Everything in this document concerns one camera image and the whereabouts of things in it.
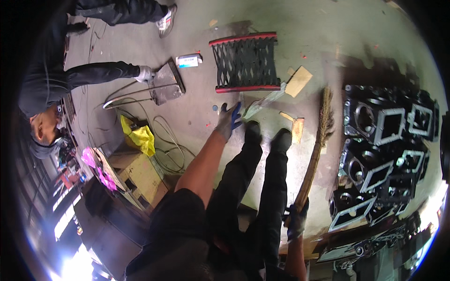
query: metal dustpan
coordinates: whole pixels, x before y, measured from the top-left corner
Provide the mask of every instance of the metal dustpan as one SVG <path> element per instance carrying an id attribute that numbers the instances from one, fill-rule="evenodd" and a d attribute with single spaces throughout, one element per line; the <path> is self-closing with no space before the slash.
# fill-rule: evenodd
<path id="1" fill-rule="evenodd" d="M 185 86 L 183 85 L 183 81 L 181 81 L 180 74 L 176 69 L 173 59 L 170 59 L 156 72 L 156 76 L 154 77 L 153 81 L 148 83 L 148 89 L 139 90 L 123 94 L 115 98 L 111 98 L 112 96 L 130 87 L 131 85 L 134 85 L 135 83 L 137 83 L 137 81 L 134 81 L 133 83 L 130 83 L 110 94 L 103 104 L 103 109 L 117 108 L 125 104 L 138 103 L 147 100 L 153 100 L 156 105 L 162 105 L 167 101 L 181 97 L 186 93 Z M 134 94 L 140 94 L 144 92 L 149 92 L 150 97 L 140 100 L 136 100 L 133 98 Z M 127 98 L 131 98 L 133 100 L 124 102 L 123 100 Z"/>

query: forearm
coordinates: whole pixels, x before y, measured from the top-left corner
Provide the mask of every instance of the forearm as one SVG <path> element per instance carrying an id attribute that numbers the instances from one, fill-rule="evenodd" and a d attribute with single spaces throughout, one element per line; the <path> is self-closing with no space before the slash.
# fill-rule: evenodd
<path id="1" fill-rule="evenodd" d="M 303 236 L 292 240 L 288 245 L 285 272 L 297 277 L 300 281 L 306 281 L 305 257 L 303 254 Z"/>
<path id="2" fill-rule="evenodd" d="M 182 188 L 189 189 L 202 199 L 206 208 L 212 194 L 214 178 L 219 169 L 225 144 L 225 138 L 213 131 L 199 154 L 179 179 L 175 192 Z"/>

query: yellow plastic bag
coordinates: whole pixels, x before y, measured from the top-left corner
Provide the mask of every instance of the yellow plastic bag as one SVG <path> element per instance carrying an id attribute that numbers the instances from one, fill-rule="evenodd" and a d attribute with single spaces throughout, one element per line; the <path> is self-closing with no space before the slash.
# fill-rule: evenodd
<path id="1" fill-rule="evenodd" d="M 122 124 L 122 130 L 125 134 L 125 138 L 129 137 L 132 142 L 148 156 L 155 154 L 155 137 L 148 126 L 140 127 L 134 131 L 131 131 L 130 125 L 133 123 L 130 119 L 123 115 L 120 115 L 120 123 Z"/>

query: person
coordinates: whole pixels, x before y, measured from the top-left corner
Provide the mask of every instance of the person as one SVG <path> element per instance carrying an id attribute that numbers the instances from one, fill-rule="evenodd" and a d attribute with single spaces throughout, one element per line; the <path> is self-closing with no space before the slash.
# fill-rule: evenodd
<path id="1" fill-rule="evenodd" d="M 163 38 L 173 27 L 176 11 L 176 5 L 167 7 L 154 0 L 80 0 L 74 3 L 69 12 L 100 18 L 109 25 L 156 22 L 160 37 Z M 30 150 L 41 159 L 58 146 L 57 140 L 61 134 L 57 126 L 61 117 L 57 103 L 71 90 L 118 78 L 149 82 L 155 75 L 148 66 L 134 66 L 125 62 L 89 63 L 64 71 L 64 42 L 67 32 L 82 33 L 86 30 L 79 25 L 68 25 L 67 22 L 66 12 L 56 14 L 37 42 L 18 99 L 19 108 L 29 120 L 32 137 Z"/>
<path id="2" fill-rule="evenodd" d="M 286 151 L 291 132 L 281 129 L 271 141 L 256 220 L 238 228 L 237 207 L 262 155 L 257 122 L 246 125 L 241 152 L 227 164 L 212 195 L 220 158 L 232 131 L 241 125 L 240 103 L 222 105 L 219 123 L 199 154 L 150 215 L 147 243 L 126 267 L 134 280 L 306 280 L 302 233 L 308 204 L 290 206 L 288 256 L 278 267 L 280 229 L 287 203 Z"/>

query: white sneaker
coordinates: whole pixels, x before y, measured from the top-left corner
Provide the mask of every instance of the white sneaker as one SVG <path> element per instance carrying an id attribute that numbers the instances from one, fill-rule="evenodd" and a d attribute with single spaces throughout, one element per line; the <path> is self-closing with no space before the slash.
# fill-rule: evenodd
<path id="1" fill-rule="evenodd" d="M 174 17 L 177 10 L 176 4 L 167 8 L 167 14 L 156 22 L 156 26 L 159 30 L 159 38 L 165 38 L 169 35 L 173 27 Z"/>
<path id="2" fill-rule="evenodd" d="M 156 76 L 156 73 L 152 71 L 152 69 L 145 65 L 139 65 L 140 73 L 138 77 L 135 77 L 135 79 L 140 82 L 152 82 L 153 78 Z"/>

